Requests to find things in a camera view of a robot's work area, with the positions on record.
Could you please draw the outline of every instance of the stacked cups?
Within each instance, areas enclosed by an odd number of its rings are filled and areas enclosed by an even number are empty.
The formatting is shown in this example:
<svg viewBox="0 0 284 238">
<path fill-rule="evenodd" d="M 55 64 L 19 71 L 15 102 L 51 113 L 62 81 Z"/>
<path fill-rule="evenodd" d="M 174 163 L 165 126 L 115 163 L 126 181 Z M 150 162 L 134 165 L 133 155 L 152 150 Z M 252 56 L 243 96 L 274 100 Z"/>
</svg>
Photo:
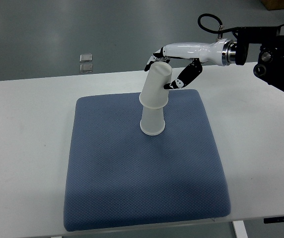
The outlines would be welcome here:
<svg viewBox="0 0 284 238">
<path fill-rule="evenodd" d="M 165 62 L 154 62 L 140 93 L 143 105 L 141 130 L 147 135 L 158 135 L 165 128 L 163 107 L 168 102 L 169 90 L 163 88 L 171 82 L 172 67 Z"/>
</svg>

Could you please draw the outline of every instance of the black control panel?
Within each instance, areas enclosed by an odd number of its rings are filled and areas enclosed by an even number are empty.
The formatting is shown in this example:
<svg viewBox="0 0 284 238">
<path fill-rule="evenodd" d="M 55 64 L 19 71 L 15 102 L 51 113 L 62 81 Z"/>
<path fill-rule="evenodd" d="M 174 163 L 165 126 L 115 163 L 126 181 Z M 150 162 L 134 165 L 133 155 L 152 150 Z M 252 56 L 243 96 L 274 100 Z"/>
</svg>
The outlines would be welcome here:
<svg viewBox="0 0 284 238">
<path fill-rule="evenodd" d="M 263 219 L 264 224 L 279 223 L 279 222 L 284 222 L 284 217 L 271 217 Z"/>
</svg>

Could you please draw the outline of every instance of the white robotic arm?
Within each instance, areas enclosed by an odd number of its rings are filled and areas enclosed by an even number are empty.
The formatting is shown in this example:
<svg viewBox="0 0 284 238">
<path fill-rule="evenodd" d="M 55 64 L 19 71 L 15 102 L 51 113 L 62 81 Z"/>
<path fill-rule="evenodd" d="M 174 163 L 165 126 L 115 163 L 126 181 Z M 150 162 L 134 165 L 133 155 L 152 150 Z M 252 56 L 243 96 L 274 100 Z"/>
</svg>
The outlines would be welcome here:
<svg viewBox="0 0 284 238">
<path fill-rule="evenodd" d="M 156 61 L 169 62 L 170 59 L 190 59 L 190 63 L 176 80 L 164 86 L 165 89 L 186 87 L 201 72 L 201 63 L 211 61 L 225 66 L 235 61 L 235 44 L 233 40 L 221 39 L 212 44 L 206 43 L 174 43 L 162 47 L 155 52 L 147 62 L 145 71 Z"/>
</svg>

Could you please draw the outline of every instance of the blue cushion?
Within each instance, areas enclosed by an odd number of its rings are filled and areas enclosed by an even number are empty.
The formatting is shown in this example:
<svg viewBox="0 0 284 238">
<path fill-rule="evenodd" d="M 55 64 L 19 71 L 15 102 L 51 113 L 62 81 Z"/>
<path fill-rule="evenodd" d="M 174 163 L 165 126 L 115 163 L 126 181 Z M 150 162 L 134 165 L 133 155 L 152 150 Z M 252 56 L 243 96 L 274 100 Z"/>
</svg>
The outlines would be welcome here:
<svg viewBox="0 0 284 238">
<path fill-rule="evenodd" d="M 224 172 L 196 90 L 169 94 L 165 130 L 140 129 L 139 93 L 80 98 L 66 181 L 67 231 L 223 217 Z"/>
</svg>

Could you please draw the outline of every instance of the cardboard box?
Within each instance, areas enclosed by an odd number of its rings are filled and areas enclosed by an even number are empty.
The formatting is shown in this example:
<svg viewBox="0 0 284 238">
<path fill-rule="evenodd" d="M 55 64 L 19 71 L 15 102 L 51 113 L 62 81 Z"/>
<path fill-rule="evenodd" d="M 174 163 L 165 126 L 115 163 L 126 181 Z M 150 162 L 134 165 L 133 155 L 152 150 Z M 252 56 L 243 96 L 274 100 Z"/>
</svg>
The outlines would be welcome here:
<svg viewBox="0 0 284 238">
<path fill-rule="evenodd" d="M 284 9 L 284 0 L 261 0 L 268 10 Z"/>
</svg>

